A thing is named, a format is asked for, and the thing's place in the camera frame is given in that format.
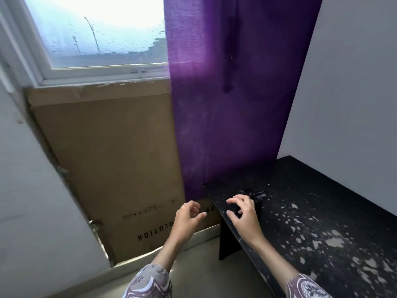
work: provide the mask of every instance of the window pane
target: window pane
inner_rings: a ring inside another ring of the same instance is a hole
[[[167,62],[163,0],[25,0],[52,68]]]

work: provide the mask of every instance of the person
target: person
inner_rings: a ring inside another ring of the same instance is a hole
[[[227,216],[241,238],[261,257],[288,298],[331,298],[310,277],[300,274],[266,240],[256,216],[254,201],[247,195],[235,195],[226,200],[240,207],[239,219],[228,210]],[[166,243],[151,264],[141,269],[128,285],[123,298],[150,297],[171,298],[172,285],[168,273],[181,247],[191,238],[206,213],[200,212],[200,204],[189,201],[176,212],[174,225]]]

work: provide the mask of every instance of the table top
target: table top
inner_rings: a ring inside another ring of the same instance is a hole
[[[297,270],[333,297],[397,296],[397,217],[291,156],[241,169],[203,185],[276,297],[270,270],[226,215],[226,200],[264,192],[262,231]]]

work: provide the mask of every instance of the gray wall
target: gray wall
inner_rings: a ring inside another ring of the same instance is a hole
[[[0,296],[47,296],[107,268],[85,218],[0,84]]]
[[[279,157],[397,215],[397,0],[323,0]]]

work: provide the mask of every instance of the sleeve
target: sleeve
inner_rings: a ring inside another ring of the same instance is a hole
[[[300,274],[287,285],[287,298],[332,298],[309,276]]]
[[[172,298],[172,284],[167,270],[160,265],[143,267],[131,280],[122,298]]]

